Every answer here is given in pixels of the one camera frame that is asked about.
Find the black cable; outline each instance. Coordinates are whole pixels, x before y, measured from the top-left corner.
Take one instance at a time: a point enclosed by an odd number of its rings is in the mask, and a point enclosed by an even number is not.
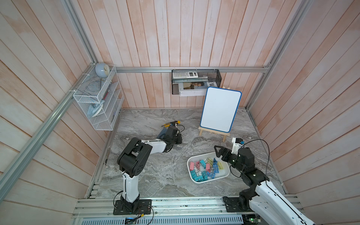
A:
[[[132,222],[132,221],[137,221],[139,218],[141,218],[141,215],[140,215],[140,211],[141,211],[140,206],[138,207],[138,209],[139,209],[139,214],[138,214],[138,216],[137,216],[136,218],[133,218],[133,219],[125,219],[125,224],[128,224],[129,222]]]
[[[135,165],[135,163],[137,163],[139,160],[136,160],[136,162],[134,162],[134,164],[132,165],[132,166],[130,166],[130,168],[129,169],[131,169],[134,165]],[[123,175],[124,173],[126,173],[126,172],[128,172],[129,171],[129,169],[127,169],[127,170],[125,170],[121,175]]]
[[[183,132],[185,130],[185,127],[181,124],[178,124],[177,126],[182,126],[184,129],[182,131],[180,131],[179,133]]]
[[[231,167],[233,167],[232,165],[230,166],[230,172],[231,172],[231,174],[232,175],[234,175],[235,176],[235,174],[233,174],[233,172],[231,171]]]
[[[124,181],[125,183],[124,183],[124,191],[125,191],[125,201],[126,201],[126,194],[127,194],[127,192],[126,192],[126,177],[125,177],[125,181]]]
[[[119,193],[117,193],[117,194],[115,195],[114,199],[113,199],[114,208],[117,208],[117,207],[115,206],[115,198],[116,198],[116,196],[117,196],[118,194],[120,194],[121,192],[123,192],[123,191],[120,191]]]
[[[153,210],[153,207],[150,207],[150,208],[151,208],[151,210],[153,211],[153,218],[151,218],[150,222],[149,222],[147,225],[149,225],[149,224],[153,221],[153,219],[154,219],[154,210]]]
[[[183,131],[185,130],[185,127],[184,127],[183,125],[181,125],[181,124],[179,124],[179,125],[177,125],[177,126],[182,126],[184,129],[183,129],[182,131],[180,131],[179,133],[171,136],[171,137],[168,137],[168,138],[165,138],[165,139],[160,139],[161,136],[164,136],[164,135],[165,135],[165,134],[162,134],[162,135],[159,137],[160,140],[150,140],[150,141],[146,141],[145,143],[147,143],[147,142],[152,142],[152,141],[165,141],[165,140],[167,140],[167,139],[170,139],[170,138],[175,137],[176,135],[180,134],[181,132],[183,132]],[[171,146],[171,148],[170,148],[169,150],[165,151],[165,152],[170,152],[170,151],[172,150],[172,147],[173,147],[173,146]]]
[[[124,191],[125,191],[125,201],[126,201],[126,176],[125,176],[125,179],[123,179],[123,182],[124,182]]]
[[[267,186],[270,190],[272,190],[272,191],[274,192],[274,194],[276,194],[277,196],[279,196],[271,187],[269,187],[269,186],[267,185],[266,175],[267,175],[267,167],[269,166],[269,161],[270,161],[270,148],[269,148],[269,145],[268,145],[267,142],[266,142],[265,140],[263,140],[263,139],[255,139],[255,140],[252,140],[252,141],[256,141],[256,140],[264,141],[264,142],[266,143],[266,145],[267,145],[267,150],[268,150],[268,153],[269,153],[268,156],[267,156],[267,163],[266,163],[266,169],[265,169],[265,184],[266,184],[266,186]],[[248,144],[248,143],[250,143],[250,142],[252,142],[252,141],[249,141],[249,142],[243,144],[243,146],[241,146],[241,147],[243,148],[244,145],[246,145],[246,144]],[[279,196],[279,198],[280,198],[301,220],[303,220],[303,219],[301,218],[301,216],[300,216],[299,214],[297,214],[297,212],[295,212],[295,210],[293,210],[292,207],[291,207],[286,201],[283,200],[283,198],[281,198],[280,196]]]
[[[123,190],[120,191],[119,193],[117,193],[117,194],[115,195],[114,199],[113,199],[113,204],[114,204],[114,207],[115,207],[115,208],[117,208],[117,207],[115,206],[115,198],[116,198],[116,196],[117,196],[118,194],[120,194],[121,192],[123,192]]]

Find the metal grille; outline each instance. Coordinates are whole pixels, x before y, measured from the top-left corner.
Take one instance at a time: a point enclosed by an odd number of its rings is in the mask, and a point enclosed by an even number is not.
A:
[[[152,216],[139,218],[136,224],[148,224]],[[81,225],[108,225],[108,224],[124,224],[125,217],[116,218],[86,218],[83,219]],[[214,215],[214,216],[159,216],[154,217],[150,224],[244,224],[242,215]]]
[[[74,93],[74,98],[77,102],[99,103],[101,101],[116,72],[114,65],[109,66],[111,68],[111,72],[106,79],[100,78],[96,75],[95,67],[90,70],[87,77]]]
[[[113,130],[114,118],[118,116],[125,99],[118,76],[115,76],[115,66],[110,65],[110,67],[111,72],[106,79],[99,78],[94,70],[95,67],[93,67],[74,93],[74,98],[86,116],[89,107],[98,106],[100,101],[105,98],[99,113],[88,118],[95,130]]]

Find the wooden easel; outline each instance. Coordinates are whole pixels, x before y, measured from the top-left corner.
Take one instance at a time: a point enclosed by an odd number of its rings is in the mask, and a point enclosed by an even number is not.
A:
[[[208,129],[208,128],[203,128],[203,127],[199,127],[199,130],[200,130],[199,136],[201,136],[203,130],[204,130],[204,131],[209,131],[210,133],[221,134],[221,135],[224,136],[224,137],[222,138],[222,141],[223,141],[223,142],[225,142],[226,136],[230,136],[229,133],[225,133],[225,132],[221,132],[221,131],[217,131],[217,130],[212,130],[212,129]]]

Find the white plastic tray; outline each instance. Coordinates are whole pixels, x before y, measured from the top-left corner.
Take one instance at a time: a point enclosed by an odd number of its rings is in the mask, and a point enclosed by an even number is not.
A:
[[[189,168],[189,165],[190,165],[190,162],[198,162],[202,159],[206,159],[206,158],[215,158],[218,162],[220,161],[222,166],[223,166],[223,169],[222,170],[219,170],[219,173],[215,174],[215,178],[214,179],[209,179],[209,180],[204,180],[204,181],[201,181],[201,182],[196,182],[192,177],[191,177],[191,173],[190,173],[190,168]],[[206,171],[202,166],[200,166],[200,170],[201,171]],[[188,159],[188,172],[189,172],[189,176],[190,176],[190,179],[195,183],[195,184],[201,184],[201,183],[205,183],[205,182],[209,182],[209,181],[212,181],[212,180],[217,180],[217,179],[221,179],[221,178],[224,178],[224,177],[227,177],[229,174],[230,174],[230,168],[229,168],[229,165],[228,163],[222,161],[220,158],[216,157],[216,153],[215,152],[211,152],[211,153],[206,153],[206,154],[202,154],[202,155],[199,155],[199,156],[193,156],[193,157],[190,157]]]

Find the alarm clock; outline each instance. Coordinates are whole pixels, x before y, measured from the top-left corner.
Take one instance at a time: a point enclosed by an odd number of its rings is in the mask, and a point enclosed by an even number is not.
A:
[[[107,78],[110,74],[110,68],[106,63],[98,63],[95,66],[95,72],[98,77]]]

